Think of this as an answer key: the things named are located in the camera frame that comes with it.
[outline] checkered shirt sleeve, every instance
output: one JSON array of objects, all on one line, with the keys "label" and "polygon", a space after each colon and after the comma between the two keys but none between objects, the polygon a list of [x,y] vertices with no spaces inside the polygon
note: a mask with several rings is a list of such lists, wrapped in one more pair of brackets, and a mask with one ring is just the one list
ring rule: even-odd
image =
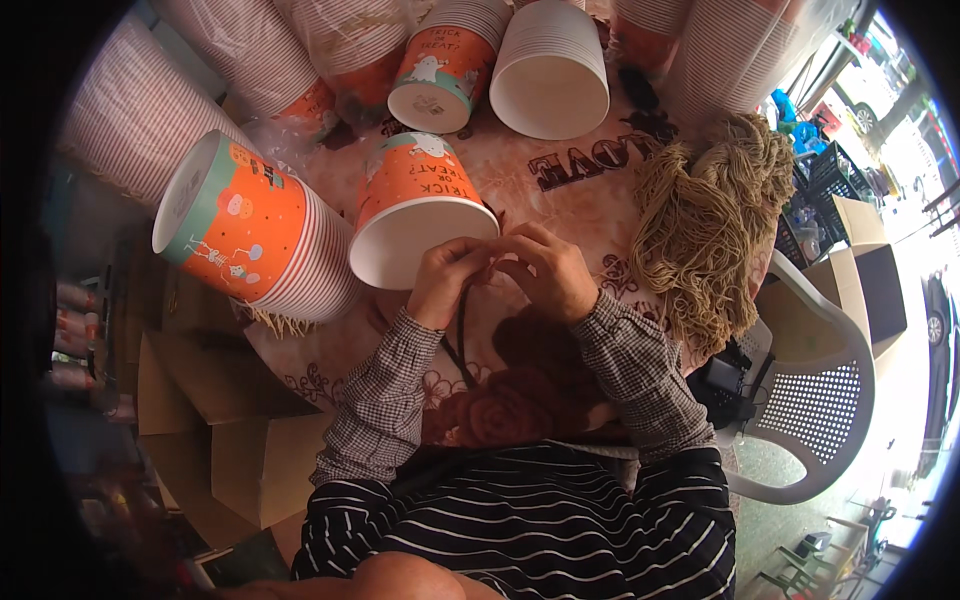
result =
[{"label": "checkered shirt sleeve", "polygon": [[601,290],[592,312],[572,331],[584,362],[630,429],[643,465],[716,446],[707,408],[684,381],[680,345],[657,324]]},{"label": "checkered shirt sleeve", "polygon": [[[572,331],[630,428],[642,464],[715,446],[707,409],[693,399],[681,374],[680,346],[655,323],[601,291],[593,311]],[[324,435],[326,448],[317,454],[313,485],[394,480],[396,468],[420,445],[423,374],[443,336],[400,310],[373,355],[350,372],[340,412]]]},{"label": "checkered shirt sleeve", "polygon": [[400,309],[380,346],[348,376],[310,476],[314,486],[338,479],[394,480],[396,468],[420,445],[423,374],[443,336]]}]

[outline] chair backrest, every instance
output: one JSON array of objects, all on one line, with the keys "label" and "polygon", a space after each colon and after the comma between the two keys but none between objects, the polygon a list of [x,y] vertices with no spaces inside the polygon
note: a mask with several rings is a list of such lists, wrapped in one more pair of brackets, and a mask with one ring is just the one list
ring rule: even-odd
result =
[{"label": "chair backrest", "polygon": [[796,504],[833,484],[863,445],[874,412],[874,358],[870,340],[856,323],[776,250],[770,272],[847,341],[843,351],[820,360],[775,361],[756,384],[768,394],[765,403],[761,394],[755,396],[760,406],[744,433],[769,440],[796,456],[806,469],[804,478],[777,487],[727,473],[731,492],[770,504]]}]

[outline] hand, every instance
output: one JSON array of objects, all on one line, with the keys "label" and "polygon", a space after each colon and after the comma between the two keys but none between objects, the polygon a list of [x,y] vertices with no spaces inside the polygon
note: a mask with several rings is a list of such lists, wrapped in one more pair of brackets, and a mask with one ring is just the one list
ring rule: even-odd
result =
[{"label": "hand", "polygon": [[446,329],[470,279],[482,277],[495,256],[490,242],[472,237],[458,237],[424,252],[407,312],[428,329]]},{"label": "hand", "polygon": [[494,248],[516,254],[518,260],[500,260],[493,267],[520,286],[537,308],[572,325],[593,310],[599,298],[584,256],[542,225],[528,222],[494,240]]}]

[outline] twine bundle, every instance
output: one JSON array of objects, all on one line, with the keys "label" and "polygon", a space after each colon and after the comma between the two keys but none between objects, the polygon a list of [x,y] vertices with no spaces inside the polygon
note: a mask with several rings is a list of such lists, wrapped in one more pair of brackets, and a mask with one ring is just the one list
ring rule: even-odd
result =
[{"label": "twine bundle", "polygon": [[637,169],[630,268],[663,295],[677,340],[711,356],[756,321],[749,262],[794,193],[790,142],[755,114],[728,114],[704,144],[677,142]]}]

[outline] person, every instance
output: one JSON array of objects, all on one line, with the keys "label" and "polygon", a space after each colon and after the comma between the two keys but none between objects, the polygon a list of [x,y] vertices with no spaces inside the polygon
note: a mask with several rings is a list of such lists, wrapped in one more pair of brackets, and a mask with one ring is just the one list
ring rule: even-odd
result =
[{"label": "person", "polygon": [[[419,490],[392,489],[420,445],[421,378],[463,289],[490,269],[579,341],[639,451],[632,496],[596,456],[548,441],[475,452]],[[735,528],[706,412],[678,345],[598,290],[577,246],[534,223],[447,242],[423,256],[406,307],[348,378],[293,581],[226,597],[733,598]]]}]

